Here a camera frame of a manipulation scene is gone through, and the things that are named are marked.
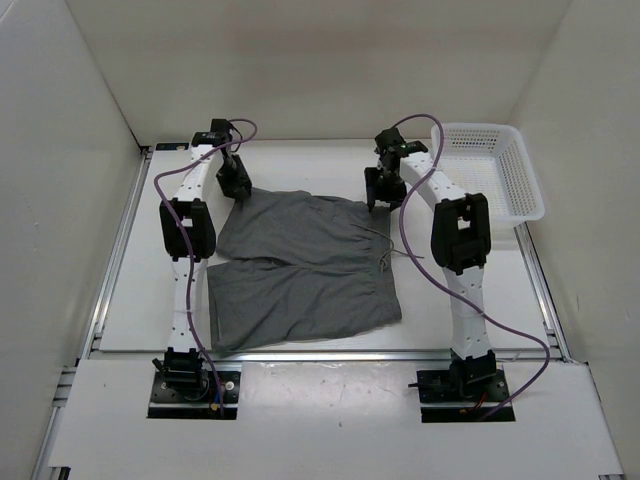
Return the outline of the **grey drawstring shorts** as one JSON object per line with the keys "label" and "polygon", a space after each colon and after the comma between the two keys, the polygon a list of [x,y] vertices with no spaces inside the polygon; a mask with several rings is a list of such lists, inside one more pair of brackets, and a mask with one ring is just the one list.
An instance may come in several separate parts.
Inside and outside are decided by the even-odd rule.
{"label": "grey drawstring shorts", "polygon": [[399,323],[390,211],[305,191],[254,190],[207,270],[211,346],[230,353]]}

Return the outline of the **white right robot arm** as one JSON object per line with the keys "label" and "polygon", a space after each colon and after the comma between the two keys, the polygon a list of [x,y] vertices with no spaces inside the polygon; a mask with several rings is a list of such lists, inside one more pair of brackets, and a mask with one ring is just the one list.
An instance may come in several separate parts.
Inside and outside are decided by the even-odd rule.
{"label": "white right robot arm", "polygon": [[483,316],[484,266],[491,250],[488,200],[436,169],[420,141],[378,146],[375,153],[378,165],[365,169],[367,204],[381,201],[397,208],[413,186],[433,212],[431,253],[443,269],[451,299],[449,387],[458,398],[470,400],[497,371]]}

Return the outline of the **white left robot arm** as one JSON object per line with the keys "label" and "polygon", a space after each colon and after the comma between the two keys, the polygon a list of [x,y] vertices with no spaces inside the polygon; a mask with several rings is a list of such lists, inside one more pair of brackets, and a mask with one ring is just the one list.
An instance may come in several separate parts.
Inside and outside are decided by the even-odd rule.
{"label": "white left robot arm", "polygon": [[234,201],[251,196],[252,182],[237,153],[246,139],[229,120],[214,120],[209,130],[194,134],[190,162],[161,172],[153,179],[160,198],[159,216],[164,248],[171,259],[174,290],[172,330],[167,350],[189,354],[198,363],[214,364],[198,334],[202,290],[208,260],[217,234],[207,204],[209,190],[218,184]]}

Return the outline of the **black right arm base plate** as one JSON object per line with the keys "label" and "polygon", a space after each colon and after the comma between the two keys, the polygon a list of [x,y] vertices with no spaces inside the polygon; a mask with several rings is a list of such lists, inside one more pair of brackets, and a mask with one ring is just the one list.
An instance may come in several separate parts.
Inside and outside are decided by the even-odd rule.
{"label": "black right arm base plate", "polygon": [[505,373],[499,369],[490,380],[472,384],[463,393],[454,388],[448,370],[419,370],[408,385],[418,391],[421,422],[425,424],[474,423],[500,402],[510,391]]}

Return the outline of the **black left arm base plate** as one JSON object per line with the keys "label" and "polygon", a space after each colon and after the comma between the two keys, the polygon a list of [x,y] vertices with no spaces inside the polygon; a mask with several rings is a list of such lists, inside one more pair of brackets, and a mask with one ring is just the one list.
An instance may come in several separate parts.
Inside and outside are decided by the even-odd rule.
{"label": "black left arm base plate", "polygon": [[235,420],[238,415],[242,371],[218,372],[221,391],[218,392],[214,376],[208,373],[199,386],[193,382],[166,379],[159,371],[154,373],[149,396],[147,417],[177,420]]}

